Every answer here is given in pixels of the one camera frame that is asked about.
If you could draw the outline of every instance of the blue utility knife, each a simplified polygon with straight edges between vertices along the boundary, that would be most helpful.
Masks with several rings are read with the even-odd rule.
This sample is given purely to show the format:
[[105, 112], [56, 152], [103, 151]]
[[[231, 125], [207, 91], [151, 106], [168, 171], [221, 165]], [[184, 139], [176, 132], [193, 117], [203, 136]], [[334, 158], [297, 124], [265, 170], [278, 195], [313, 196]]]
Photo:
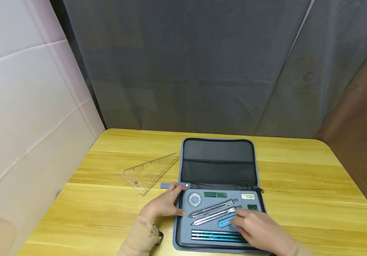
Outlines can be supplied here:
[[230, 220], [234, 216], [236, 216], [236, 215], [230, 216], [229, 218], [226, 218], [226, 219], [223, 219], [223, 220], [219, 221], [219, 223], [218, 223], [219, 227], [224, 228], [226, 226], [229, 226], [230, 225]]

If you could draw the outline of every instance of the dark gray fabric backdrop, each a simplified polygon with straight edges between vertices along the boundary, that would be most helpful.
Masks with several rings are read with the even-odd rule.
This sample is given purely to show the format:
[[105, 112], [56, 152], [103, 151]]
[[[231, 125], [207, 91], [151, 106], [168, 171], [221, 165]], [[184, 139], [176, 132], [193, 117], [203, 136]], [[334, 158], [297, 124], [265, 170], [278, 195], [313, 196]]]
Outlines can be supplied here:
[[63, 2], [108, 128], [310, 138], [367, 58], [367, 0]]

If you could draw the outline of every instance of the wooden table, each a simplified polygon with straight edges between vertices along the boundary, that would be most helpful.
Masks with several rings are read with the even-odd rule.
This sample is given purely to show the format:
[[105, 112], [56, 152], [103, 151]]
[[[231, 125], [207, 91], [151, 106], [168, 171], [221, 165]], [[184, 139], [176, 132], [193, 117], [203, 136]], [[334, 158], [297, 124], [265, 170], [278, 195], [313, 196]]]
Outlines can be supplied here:
[[[19, 255], [114, 256], [140, 209], [164, 191], [159, 183], [177, 181], [179, 165], [144, 197], [118, 172], [179, 151], [185, 137], [252, 140], [269, 215], [319, 255], [367, 255], [367, 200], [323, 142], [122, 129], [100, 135]], [[176, 251], [172, 224], [160, 223], [165, 238], [154, 255], [216, 255]]]

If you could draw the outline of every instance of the zipper case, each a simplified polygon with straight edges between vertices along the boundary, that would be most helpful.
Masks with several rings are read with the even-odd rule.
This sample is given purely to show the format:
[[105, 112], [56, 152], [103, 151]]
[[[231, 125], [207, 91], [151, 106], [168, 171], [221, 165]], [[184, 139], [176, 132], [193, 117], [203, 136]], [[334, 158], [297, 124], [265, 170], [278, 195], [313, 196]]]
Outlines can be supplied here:
[[[174, 219], [174, 248], [269, 254], [251, 247], [237, 232], [237, 227], [229, 223], [235, 215], [233, 207], [266, 212], [262, 197], [264, 191], [259, 186], [255, 147], [250, 140], [184, 139], [178, 181], [185, 183], [189, 189], [181, 193], [176, 202], [177, 207], [186, 211], [186, 215]], [[200, 213], [204, 208], [224, 202], [229, 202], [229, 205]], [[224, 215], [214, 217], [217, 213]], [[203, 223], [205, 217], [213, 219]]]

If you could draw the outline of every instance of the beige sleeve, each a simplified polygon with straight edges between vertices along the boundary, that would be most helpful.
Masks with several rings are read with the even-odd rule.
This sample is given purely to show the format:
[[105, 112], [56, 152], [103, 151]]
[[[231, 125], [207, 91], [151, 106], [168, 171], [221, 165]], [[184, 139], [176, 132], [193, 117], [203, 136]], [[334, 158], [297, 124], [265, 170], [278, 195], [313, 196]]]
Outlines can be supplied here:
[[154, 222], [138, 216], [117, 256], [148, 256], [154, 245], [161, 240]]
[[299, 242], [295, 242], [293, 249], [287, 254], [287, 256], [315, 256], [308, 248]]

